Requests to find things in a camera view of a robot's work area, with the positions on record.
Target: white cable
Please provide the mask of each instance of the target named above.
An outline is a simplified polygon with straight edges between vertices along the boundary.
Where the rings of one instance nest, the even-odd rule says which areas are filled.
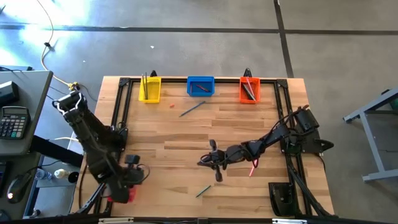
[[[60,137],[60,138],[56,138],[56,139],[53,139],[53,140],[64,140],[64,139],[66,139],[66,140],[72,140],[72,141],[76,141],[76,142],[79,141],[79,140],[77,140],[77,139],[70,138],[70,137]]]
[[[39,0],[36,0],[36,1],[38,2],[38,4],[40,4],[40,6],[41,6],[42,9],[44,10],[45,14],[46,14],[47,17],[49,18],[49,21],[50,21],[50,24],[51,24],[51,36],[50,36],[49,41],[47,41],[47,42],[50,43],[50,41],[52,40],[52,36],[54,35],[54,26],[53,26],[53,24],[52,24],[52,20],[51,20],[51,18],[50,18],[50,15],[48,14],[47,10],[45,10],[45,8],[44,8],[44,6],[42,5],[42,3],[41,3]],[[43,53],[42,53],[42,65],[43,65],[43,68],[44,68],[46,71],[48,71],[48,68],[44,65],[44,53],[45,53],[45,50],[46,50],[46,49],[47,49],[47,46],[45,46],[44,49],[43,49]]]
[[[50,17],[50,15],[49,15],[49,13],[47,12],[47,10],[45,10],[45,8],[44,8],[44,6],[42,5],[42,3],[41,3],[39,0],[36,0],[36,1],[40,4],[40,6],[41,6],[42,9],[44,10],[45,14],[46,14],[47,17],[49,18],[49,21],[50,21],[50,24],[51,24],[51,36],[50,36],[49,41],[47,41],[47,43],[50,43],[50,41],[52,40],[52,36],[54,35],[54,26],[53,26],[53,24],[52,24],[52,20],[51,20],[51,17]],[[43,68],[44,68],[46,71],[48,71],[48,68],[47,68],[47,67],[45,66],[45,64],[44,64],[44,55],[45,55],[45,50],[46,50],[46,49],[47,49],[47,46],[45,46],[44,49],[43,49],[43,53],[42,53],[42,57],[41,57],[40,61],[42,62]],[[61,80],[60,78],[56,77],[55,75],[53,75],[53,77],[54,77],[54,79],[56,79],[56,80],[62,82],[63,84],[67,85],[68,87],[71,86],[70,83],[67,83],[67,82]]]

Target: gray floor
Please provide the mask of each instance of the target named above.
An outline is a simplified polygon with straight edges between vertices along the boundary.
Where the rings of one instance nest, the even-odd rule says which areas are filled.
[[[9,3],[1,24],[48,24],[35,1],[27,9]],[[278,28],[272,0],[45,1],[54,24],[116,27]],[[286,29],[397,30],[394,0],[280,0]],[[42,43],[49,31],[0,30],[1,64],[30,65],[40,70]],[[342,117],[397,86],[398,37],[380,35],[287,35],[294,75],[304,78],[321,136],[335,143],[325,153],[326,174],[335,213],[341,217],[396,222],[398,180],[364,184],[361,176],[376,171],[359,122]],[[286,77],[279,34],[72,32],[57,31],[45,61],[68,82],[86,85],[97,96],[105,75],[243,74]],[[53,80],[52,86],[67,91]],[[50,90],[49,96],[60,93]],[[90,100],[90,108],[95,102]],[[45,128],[49,123],[53,129]],[[46,101],[38,132],[44,138],[69,136],[71,129]],[[44,215],[67,213],[73,190],[40,192]],[[59,206],[46,203],[59,195]]]

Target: wooden tabletop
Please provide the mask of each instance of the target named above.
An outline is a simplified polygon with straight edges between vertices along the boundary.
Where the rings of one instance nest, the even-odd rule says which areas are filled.
[[[95,115],[104,124],[111,123],[119,78],[103,79]],[[308,104],[304,80],[291,78],[288,84],[293,110]],[[115,203],[112,216],[275,217],[268,183],[288,182],[286,162],[279,144],[266,149],[252,177],[248,177],[251,162],[229,165],[227,170],[222,171],[222,182],[215,180],[213,170],[197,166],[200,156],[210,152],[209,139],[216,140],[218,147],[225,150],[230,145],[258,139],[278,120],[272,85],[261,85],[261,102],[256,105],[241,104],[238,89],[234,83],[216,83],[212,97],[192,98],[187,95],[186,83],[162,83],[160,103],[145,104],[138,101],[139,84],[134,84],[127,119],[129,137],[125,154],[140,155],[140,163],[150,166],[151,172],[138,186],[133,203]],[[203,100],[206,101],[204,105],[178,117]],[[302,159],[308,188],[323,207],[333,213],[320,158],[303,154]],[[208,185],[211,188],[196,198],[196,194]],[[78,186],[71,212],[78,210]],[[83,203],[97,186],[94,178],[86,174],[81,190]],[[304,211],[302,193],[299,189],[297,192],[300,209]]]

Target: metal stand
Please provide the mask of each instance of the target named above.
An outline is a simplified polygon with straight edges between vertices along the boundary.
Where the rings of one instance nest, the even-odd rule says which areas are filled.
[[[385,170],[384,165],[381,161],[380,154],[379,154],[379,149],[377,148],[377,144],[375,141],[375,135],[371,130],[371,126],[369,125],[369,120],[368,120],[368,115],[369,114],[374,114],[374,113],[385,113],[385,114],[391,114],[394,113],[393,111],[376,111],[376,109],[384,106],[388,102],[398,98],[398,87],[392,90],[389,90],[382,94],[379,98],[373,100],[369,104],[363,106],[362,108],[352,112],[348,116],[345,116],[343,120],[346,123],[352,122],[352,120],[356,118],[360,118],[363,124],[363,128],[366,133],[366,137],[368,138],[369,145],[372,149],[373,157],[374,160],[376,161],[377,169],[379,172],[375,172],[373,174],[368,174],[363,176],[363,181],[368,182],[371,180],[379,180],[379,179],[385,179],[385,178],[390,178],[390,177],[398,177],[398,169],[393,169],[393,170]]]

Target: yellow bin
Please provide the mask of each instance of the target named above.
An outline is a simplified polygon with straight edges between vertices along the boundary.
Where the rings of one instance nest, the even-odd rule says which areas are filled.
[[[144,81],[141,78],[141,83],[139,85],[139,96],[138,100],[144,103],[158,103],[160,101],[160,84],[162,83],[162,78],[160,77],[148,77],[148,100],[145,100],[144,93]]]

